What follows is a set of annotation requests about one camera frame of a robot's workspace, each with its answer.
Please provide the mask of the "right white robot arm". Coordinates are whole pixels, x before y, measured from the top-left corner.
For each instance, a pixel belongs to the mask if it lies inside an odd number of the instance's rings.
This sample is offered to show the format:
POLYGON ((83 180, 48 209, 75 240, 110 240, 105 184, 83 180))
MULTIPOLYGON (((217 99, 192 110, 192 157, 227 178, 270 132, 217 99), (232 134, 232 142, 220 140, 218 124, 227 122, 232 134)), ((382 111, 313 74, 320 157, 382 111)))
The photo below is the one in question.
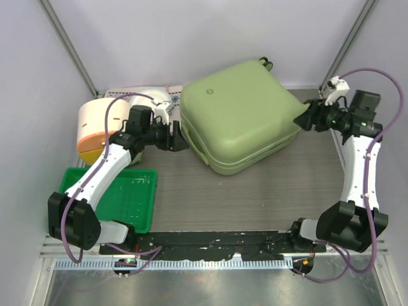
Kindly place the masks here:
POLYGON ((308 250, 323 240, 356 252, 372 244, 368 219, 373 218, 374 233, 380 235, 388 225, 388 215, 379 211, 375 191, 376 162, 381 141, 375 137, 383 130, 375 122, 379 94, 357 90, 349 108, 338 102, 326 106, 323 99, 308 99, 306 111, 294 122, 305 131, 332 129, 342 136, 344 185, 340 200, 318 219, 299 218, 291 226, 288 244, 296 252, 308 250))

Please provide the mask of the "green hard-shell suitcase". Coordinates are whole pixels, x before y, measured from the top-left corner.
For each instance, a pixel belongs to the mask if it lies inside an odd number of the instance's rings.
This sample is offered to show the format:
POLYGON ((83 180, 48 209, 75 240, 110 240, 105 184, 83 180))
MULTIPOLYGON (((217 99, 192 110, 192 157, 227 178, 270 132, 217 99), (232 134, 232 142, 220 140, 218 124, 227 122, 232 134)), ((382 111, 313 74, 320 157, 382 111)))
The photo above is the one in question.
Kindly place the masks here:
POLYGON ((266 57, 194 81, 180 94, 182 128, 216 173, 234 175, 289 145, 307 106, 272 74, 266 57))

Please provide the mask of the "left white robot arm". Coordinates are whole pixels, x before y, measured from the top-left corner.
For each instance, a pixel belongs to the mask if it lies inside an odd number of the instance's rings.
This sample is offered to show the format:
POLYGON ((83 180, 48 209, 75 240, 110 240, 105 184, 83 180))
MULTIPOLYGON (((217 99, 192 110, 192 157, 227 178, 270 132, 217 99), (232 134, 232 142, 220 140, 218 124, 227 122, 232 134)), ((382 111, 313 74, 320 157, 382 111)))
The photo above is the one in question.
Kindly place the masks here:
POLYGON ((121 254, 135 249, 135 228, 121 221, 101 221, 96 215, 100 199, 117 175, 146 146, 178 152, 188 149, 180 122, 157 121, 147 106, 132 106, 122 127, 108 138, 97 161, 65 193, 48 199, 48 232, 71 246, 87 251, 96 244, 113 244, 121 254))

